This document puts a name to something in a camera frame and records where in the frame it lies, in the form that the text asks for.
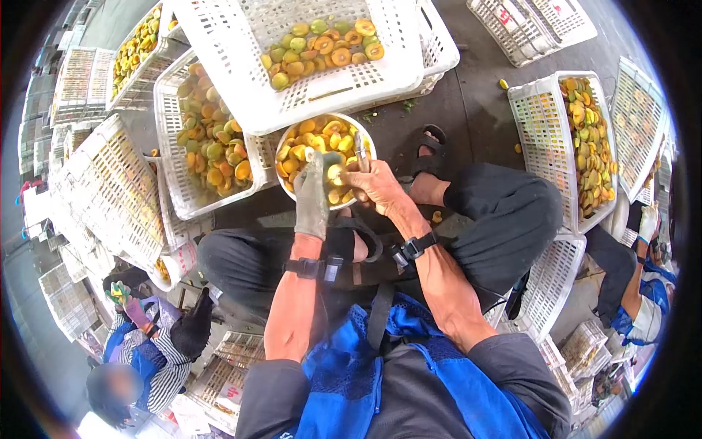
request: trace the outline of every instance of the blue vest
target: blue vest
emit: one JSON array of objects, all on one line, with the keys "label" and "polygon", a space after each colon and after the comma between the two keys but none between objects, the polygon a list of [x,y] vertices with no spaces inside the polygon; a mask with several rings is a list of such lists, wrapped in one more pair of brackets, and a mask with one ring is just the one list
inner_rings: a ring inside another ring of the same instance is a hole
[{"label": "blue vest", "polygon": [[[368,314],[353,305],[345,323],[317,344],[303,363],[311,391],[297,426],[280,438],[364,438],[380,412],[383,359],[367,341]],[[499,389],[439,331],[419,302],[397,293],[385,330],[393,336],[429,339],[412,343],[427,368],[450,392],[476,439],[548,438],[534,413],[509,391]]]},{"label": "blue vest", "polygon": [[[676,277],[674,274],[652,263],[648,256],[646,257],[643,271],[658,273],[670,282],[674,284],[676,282]],[[619,306],[617,315],[611,321],[610,326],[613,327],[619,334],[624,335],[624,340],[621,343],[622,346],[626,346],[629,343],[633,343],[637,346],[658,343],[663,336],[665,323],[668,320],[668,311],[670,310],[670,304],[668,303],[668,292],[665,289],[665,284],[660,279],[651,279],[648,282],[642,280],[641,285],[639,286],[639,294],[646,296],[653,303],[661,307],[661,329],[658,331],[656,338],[652,341],[629,339],[627,336],[634,328],[634,322],[631,320],[631,317],[629,317],[629,314],[626,313],[624,307]]]}]

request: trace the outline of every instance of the blue jacket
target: blue jacket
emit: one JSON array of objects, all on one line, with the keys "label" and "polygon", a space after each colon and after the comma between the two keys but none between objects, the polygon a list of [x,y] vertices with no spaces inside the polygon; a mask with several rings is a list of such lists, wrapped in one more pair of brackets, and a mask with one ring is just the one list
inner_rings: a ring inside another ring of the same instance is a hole
[{"label": "blue jacket", "polygon": [[[278,437],[363,438],[380,412],[383,359],[367,341],[368,314],[354,305],[345,323],[316,345],[303,363],[311,391],[297,426]],[[391,336],[427,339],[412,343],[427,367],[456,401],[476,439],[548,438],[534,413],[509,391],[499,389],[439,331],[419,302],[395,294],[385,330]]]}]

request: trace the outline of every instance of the person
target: person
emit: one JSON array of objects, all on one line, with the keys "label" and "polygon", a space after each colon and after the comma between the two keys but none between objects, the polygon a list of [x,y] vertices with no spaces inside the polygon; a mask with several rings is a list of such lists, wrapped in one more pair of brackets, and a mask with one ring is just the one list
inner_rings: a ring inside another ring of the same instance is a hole
[{"label": "person", "polygon": [[596,225],[585,234],[585,252],[605,272],[597,298],[596,314],[604,328],[624,335],[623,346],[657,343],[670,312],[676,277],[661,263],[650,243],[660,227],[658,208],[641,207],[638,236],[633,249],[617,242]]},{"label": "person", "polygon": [[[139,285],[139,276],[138,271],[128,272],[125,279]],[[213,302],[205,291],[181,315],[158,296],[138,299],[143,296],[122,281],[113,282],[106,294],[124,299],[116,300],[103,364],[88,375],[88,401],[107,424],[125,428],[132,417],[130,406],[158,414],[183,393],[192,363],[210,335]]]},{"label": "person", "polygon": [[[216,230],[200,242],[199,267],[219,298],[267,314],[266,360],[246,376],[238,438],[567,436],[570,404],[534,342],[497,334],[482,317],[552,242],[560,194],[533,174],[490,164],[442,181],[445,143],[438,127],[422,130],[409,194],[381,160],[370,161],[370,173],[351,164],[342,175],[404,240],[432,236],[417,204],[475,221],[445,247],[424,248],[416,269],[398,275],[395,265],[399,280],[376,285],[372,306],[365,286],[329,286],[305,271],[329,254],[349,265],[363,247],[357,234],[377,244],[363,227],[328,224],[320,152],[294,181],[294,233]],[[329,332],[315,343],[320,321]]]}]

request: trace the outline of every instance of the knee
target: knee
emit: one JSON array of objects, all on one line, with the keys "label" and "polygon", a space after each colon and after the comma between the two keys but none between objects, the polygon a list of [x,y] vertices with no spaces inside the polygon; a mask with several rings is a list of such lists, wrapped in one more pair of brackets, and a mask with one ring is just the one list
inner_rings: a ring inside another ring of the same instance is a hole
[{"label": "knee", "polygon": [[531,185],[534,202],[542,213],[542,227],[555,236],[563,225],[563,201],[561,193],[550,181],[539,178]]}]

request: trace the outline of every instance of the work glove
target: work glove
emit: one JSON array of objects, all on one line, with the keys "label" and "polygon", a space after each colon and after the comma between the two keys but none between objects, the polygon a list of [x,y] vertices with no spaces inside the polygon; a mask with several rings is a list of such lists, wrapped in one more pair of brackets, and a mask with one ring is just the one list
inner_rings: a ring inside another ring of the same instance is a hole
[{"label": "work glove", "polygon": [[320,151],[314,152],[312,160],[295,178],[293,186],[298,199],[295,232],[307,233],[324,241],[329,206],[324,194],[324,155]]},{"label": "work glove", "polygon": [[129,316],[132,322],[137,328],[144,327],[151,323],[151,320],[146,316],[144,308],[141,306],[139,299],[133,296],[129,296],[124,306],[124,312]]},{"label": "work glove", "polygon": [[658,228],[658,202],[652,206],[641,208],[641,223],[639,224],[639,238],[647,244],[651,242],[656,229]]}]

